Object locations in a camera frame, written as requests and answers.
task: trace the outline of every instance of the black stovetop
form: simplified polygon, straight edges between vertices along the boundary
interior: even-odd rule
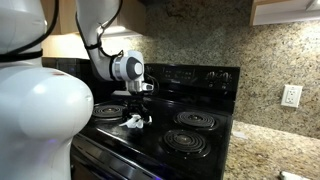
[[[123,102],[111,101],[99,105],[108,104],[122,105]],[[145,98],[145,106],[151,111],[152,124],[145,125],[143,129],[120,127],[121,121],[101,123],[99,118],[92,117],[80,135],[117,152],[163,179],[222,179],[232,123],[230,113],[156,98]],[[191,111],[211,115],[215,125],[203,129],[175,120],[180,112]],[[168,148],[163,137],[172,130],[200,135],[207,142],[207,152],[200,157],[189,157]]]

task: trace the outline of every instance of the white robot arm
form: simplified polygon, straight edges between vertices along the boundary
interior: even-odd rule
[[[77,0],[78,29],[97,77],[126,81],[127,90],[134,94],[151,91],[153,86],[143,82],[144,62],[140,52],[129,51],[128,57],[109,56],[101,47],[101,36],[118,15],[122,1]]]
[[[101,79],[127,81],[131,93],[151,90],[143,84],[141,53],[112,59],[99,48],[99,30],[120,3],[77,0],[79,30]],[[15,51],[45,33],[40,0],[0,0],[0,26],[1,177],[69,180],[70,145],[91,116],[91,91],[77,78],[43,68],[40,44]]]

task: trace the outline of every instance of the stove control panel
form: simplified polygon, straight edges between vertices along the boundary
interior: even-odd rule
[[[146,64],[146,73],[159,83],[237,91],[240,68],[199,65]]]

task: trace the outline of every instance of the oven door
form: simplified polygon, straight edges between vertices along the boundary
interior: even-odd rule
[[[72,180],[114,180],[123,179],[102,170],[76,148],[71,148],[71,179]]]
[[[73,180],[161,180],[138,164],[81,135],[76,135],[72,141],[71,172]]]

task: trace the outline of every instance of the white cabinet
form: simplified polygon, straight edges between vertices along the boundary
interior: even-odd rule
[[[320,10],[308,9],[315,0],[254,0],[250,25],[320,19]]]

